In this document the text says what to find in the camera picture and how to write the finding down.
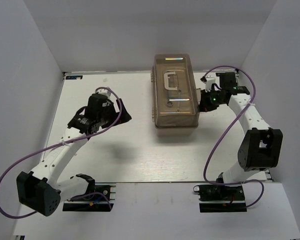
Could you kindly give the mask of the large silver ratchet wrench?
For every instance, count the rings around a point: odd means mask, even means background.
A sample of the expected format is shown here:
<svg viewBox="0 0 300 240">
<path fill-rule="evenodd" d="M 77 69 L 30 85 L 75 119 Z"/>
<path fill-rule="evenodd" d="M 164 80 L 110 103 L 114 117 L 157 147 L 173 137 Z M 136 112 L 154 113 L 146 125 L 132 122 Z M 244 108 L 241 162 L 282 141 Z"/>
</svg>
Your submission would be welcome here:
<svg viewBox="0 0 300 240">
<path fill-rule="evenodd" d="M 189 101 L 190 96 L 188 93 L 184 93 L 181 89 L 168 90 L 167 91 L 166 105 L 172 107 L 174 104 L 180 105 L 181 102 Z"/>
</svg>

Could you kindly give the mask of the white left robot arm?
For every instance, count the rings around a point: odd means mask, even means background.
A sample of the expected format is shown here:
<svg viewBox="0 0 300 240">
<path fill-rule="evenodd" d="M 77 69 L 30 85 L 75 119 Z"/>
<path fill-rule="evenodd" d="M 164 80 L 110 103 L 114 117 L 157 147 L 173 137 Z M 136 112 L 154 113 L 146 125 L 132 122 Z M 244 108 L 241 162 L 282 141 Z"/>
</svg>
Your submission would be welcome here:
<svg viewBox="0 0 300 240">
<path fill-rule="evenodd" d="M 60 141 L 53 146 L 30 172 L 22 171 L 16 178 L 19 202 L 43 216 L 52 215 L 65 200 L 93 198 L 95 179 L 83 173 L 60 180 L 62 172 L 90 139 L 110 128 L 129 122 L 121 98 L 110 99 L 111 91 L 99 89 L 86 106 L 81 107 L 67 124 Z"/>
</svg>

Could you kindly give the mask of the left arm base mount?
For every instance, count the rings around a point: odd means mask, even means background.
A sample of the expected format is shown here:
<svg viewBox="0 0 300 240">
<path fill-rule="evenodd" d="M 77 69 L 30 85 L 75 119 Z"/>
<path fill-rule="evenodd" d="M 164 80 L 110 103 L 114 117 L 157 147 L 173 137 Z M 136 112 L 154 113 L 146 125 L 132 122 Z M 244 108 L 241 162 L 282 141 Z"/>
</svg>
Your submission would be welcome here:
<svg viewBox="0 0 300 240">
<path fill-rule="evenodd" d="M 88 196 L 63 202 L 63 212 L 109 213 L 116 197 L 116 183 L 96 183 L 87 191 Z"/>
</svg>

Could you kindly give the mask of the beige cantilever toolbox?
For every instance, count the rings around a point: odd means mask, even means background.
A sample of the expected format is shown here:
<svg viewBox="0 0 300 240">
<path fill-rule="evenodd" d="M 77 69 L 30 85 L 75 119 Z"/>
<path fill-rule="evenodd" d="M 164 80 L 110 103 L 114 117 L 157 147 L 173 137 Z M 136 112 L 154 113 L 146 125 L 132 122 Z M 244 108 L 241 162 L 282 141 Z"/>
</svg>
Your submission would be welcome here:
<svg viewBox="0 0 300 240">
<path fill-rule="evenodd" d="M 157 54 L 151 70 L 152 121 L 158 137 L 190 136 L 199 125 L 199 90 L 188 54 Z"/>
</svg>

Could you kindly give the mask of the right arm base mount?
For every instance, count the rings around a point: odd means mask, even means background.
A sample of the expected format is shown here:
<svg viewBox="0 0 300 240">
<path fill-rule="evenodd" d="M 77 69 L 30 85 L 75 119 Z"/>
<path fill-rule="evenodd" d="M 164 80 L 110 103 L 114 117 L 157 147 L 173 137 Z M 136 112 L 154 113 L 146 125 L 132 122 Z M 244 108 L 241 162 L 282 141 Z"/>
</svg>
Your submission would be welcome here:
<svg viewBox="0 0 300 240">
<path fill-rule="evenodd" d="M 195 185 L 193 192 L 199 196 L 199 211 L 201 213 L 247 212 L 242 186 L 201 184 Z"/>
</svg>

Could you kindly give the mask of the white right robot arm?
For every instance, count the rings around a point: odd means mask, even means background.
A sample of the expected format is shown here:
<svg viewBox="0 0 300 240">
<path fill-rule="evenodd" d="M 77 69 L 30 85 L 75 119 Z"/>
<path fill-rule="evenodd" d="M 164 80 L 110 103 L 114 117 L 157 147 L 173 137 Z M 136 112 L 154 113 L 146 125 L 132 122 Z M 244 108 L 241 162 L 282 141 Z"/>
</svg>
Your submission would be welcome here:
<svg viewBox="0 0 300 240">
<path fill-rule="evenodd" d="M 226 200 L 234 193 L 232 184 L 241 184 L 253 175 L 275 168 L 278 165 L 283 133 L 280 129 L 272 128 L 262 118 L 253 105 L 253 95 L 246 86 L 237 83 L 234 72 L 217 73 L 220 84 L 215 80 L 201 80 L 206 88 L 200 92 L 199 110 L 208 113 L 220 105 L 227 105 L 236 115 L 244 138 L 237 151 L 237 162 L 227 171 L 221 173 L 215 188 L 216 195 Z"/>
</svg>

